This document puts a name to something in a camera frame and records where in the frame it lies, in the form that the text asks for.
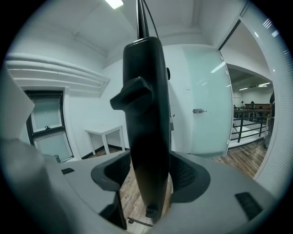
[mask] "railing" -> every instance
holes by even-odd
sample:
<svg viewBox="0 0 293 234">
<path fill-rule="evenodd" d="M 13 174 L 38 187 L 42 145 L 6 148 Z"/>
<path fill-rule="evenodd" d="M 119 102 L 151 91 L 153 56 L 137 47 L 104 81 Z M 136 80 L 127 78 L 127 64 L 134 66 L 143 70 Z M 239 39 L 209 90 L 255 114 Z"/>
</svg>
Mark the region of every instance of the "railing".
<svg viewBox="0 0 293 234">
<path fill-rule="evenodd" d="M 231 133 L 231 135 L 238 134 L 238 137 L 234 138 L 234 139 L 230 139 L 230 141 L 238 140 L 238 143 L 239 143 L 241 139 L 246 138 L 246 137 L 251 137 L 254 135 L 259 135 L 259 137 L 260 137 L 262 133 L 264 133 L 264 132 L 266 133 L 268 130 L 270 116 L 271 116 L 271 110 L 246 109 L 246 108 L 245 109 L 243 108 L 243 110 L 235 110 L 234 109 L 234 119 L 233 120 L 241 120 L 241 122 L 240 122 L 240 125 L 234 125 L 234 123 L 233 123 L 233 128 L 236 130 L 236 132 Z M 253 122 L 253 123 L 243 124 L 243 120 L 249 120 L 250 122 Z M 255 124 L 260 124 L 260 127 L 242 131 L 243 127 L 255 125 Z M 254 133 L 254 134 L 246 135 L 246 136 L 241 136 L 242 133 L 255 131 L 258 129 L 260 129 L 260 131 L 258 133 Z"/>
</svg>

